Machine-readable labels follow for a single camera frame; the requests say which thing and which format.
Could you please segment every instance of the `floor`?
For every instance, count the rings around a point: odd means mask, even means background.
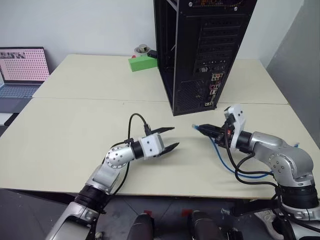
[[[138,214],[149,212],[155,220],[158,240],[190,240],[187,215],[190,210],[207,212],[221,227],[242,231],[245,240],[271,240],[264,224],[254,215],[221,214],[233,202],[223,199],[118,196],[105,208],[97,231],[104,240],[127,239]],[[0,189],[0,236],[2,240],[43,240],[67,206]]]

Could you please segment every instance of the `laptop screen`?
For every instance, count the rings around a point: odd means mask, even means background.
[[[0,47],[0,71],[5,84],[41,84],[49,77],[43,47]]]

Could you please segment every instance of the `table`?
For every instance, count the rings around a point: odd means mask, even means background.
[[[172,116],[169,103],[96,99],[34,98],[0,137],[0,188],[78,192],[108,151],[127,137],[129,116],[142,114],[151,128],[176,127],[163,133],[165,145],[180,142],[171,153],[130,165],[120,190],[126,195],[198,196],[219,198],[270,198],[269,186],[236,181],[219,161],[209,139],[192,124],[221,126],[223,110]],[[320,191],[320,150],[287,104],[242,104],[245,130],[276,135],[297,142],[314,160],[315,183]],[[139,118],[132,122],[132,136],[142,136]],[[220,148],[227,164],[227,154]],[[242,153],[234,154],[236,161]],[[267,168],[251,160],[244,169]]]
[[[167,102],[158,68],[132,72],[128,58],[68,55],[33,97]],[[235,60],[219,102],[288,103],[256,59]]]

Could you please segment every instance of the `computer case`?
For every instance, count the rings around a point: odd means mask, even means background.
[[[154,0],[159,72],[173,115],[213,110],[257,0]]]

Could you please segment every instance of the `laptop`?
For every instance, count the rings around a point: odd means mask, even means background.
[[[0,47],[0,113],[19,113],[49,70],[43,47]]]

